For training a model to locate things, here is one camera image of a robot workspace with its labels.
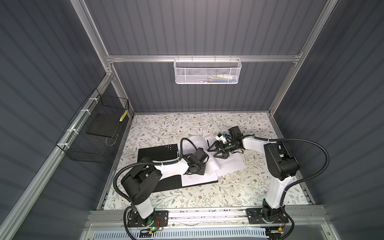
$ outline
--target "gray wall panel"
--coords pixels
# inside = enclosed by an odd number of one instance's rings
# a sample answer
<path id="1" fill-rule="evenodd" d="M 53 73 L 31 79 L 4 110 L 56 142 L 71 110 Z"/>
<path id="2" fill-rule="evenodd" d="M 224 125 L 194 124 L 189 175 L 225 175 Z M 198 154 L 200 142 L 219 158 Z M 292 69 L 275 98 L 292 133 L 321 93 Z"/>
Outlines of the gray wall panel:
<path id="1" fill-rule="evenodd" d="M 2 222 L 105 71 L 69 1 L 0 1 L 0 65 Z M 78 238 L 110 168 L 64 158 L 14 239 Z"/>
<path id="2" fill-rule="evenodd" d="M 293 55 L 324 0 L 86 0 L 110 55 Z"/>
<path id="3" fill-rule="evenodd" d="M 291 63 L 243 63 L 238 84 L 176 84 L 172 63 L 114 63 L 136 112 L 268 110 Z"/>
<path id="4" fill-rule="evenodd" d="M 382 236 L 383 11 L 382 0 L 340 0 L 275 114 L 285 137 L 329 151 L 328 169 L 307 184 L 343 239 Z M 322 166 L 316 148 L 293 147 L 304 176 Z"/>

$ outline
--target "white page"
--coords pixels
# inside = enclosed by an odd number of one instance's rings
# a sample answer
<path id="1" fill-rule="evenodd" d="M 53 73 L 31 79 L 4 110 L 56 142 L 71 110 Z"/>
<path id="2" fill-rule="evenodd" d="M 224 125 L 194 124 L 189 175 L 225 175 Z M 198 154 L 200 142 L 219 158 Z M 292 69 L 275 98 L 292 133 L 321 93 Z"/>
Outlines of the white page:
<path id="1" fill-rule="evenodd" d="M 220 166 L 219 164 L 217 163 L 216 161 L 216 158 L 214 158 L 214 155 L 211 153 L 211 152 L 208 152 L 208 143 L 207 143 L 207 140 L 205 138 L 203 138 L 202 136 L 198 136 L 198 135 L 194 135 L 194 136 L 190 136 L 188 138 L 189 140 L 191 140 L 195 146 L 197 148 L 202 148 L 204 150 L 204 152 L 209 156 L 209 159 L 205 165 L 205 174 L 204 175 L 211 175 L 213 174 L 216 170 L 220 169 Z M 187 140 L 184 140 L 183 141 L 183 154 L 188 154 L 188 153 L 194 153 L 196 150 L 195 148 L 192 146 L 192 144 L 190 142 L 188 142 Z"/>
<path id="2" fill-rule="evenodd" d="M 245 168 L 245 163 L 240 153 L 231 153 L 227 159 L 216 158 L 221 169 L 216 170 L 217 176 L 236 172 Z"/>
<path id="3" fill-rule="evenodd" d="M 183 187 L 185 186 L 191 186 L 196 184 L 204 184 L 206 182 L 213 182 L 217 180 L 216 172 L 212 173 L 211 175 L 198 175 L 198 174 L 191 174 L 191 175 L 181 175 L 181 185 Z"/>

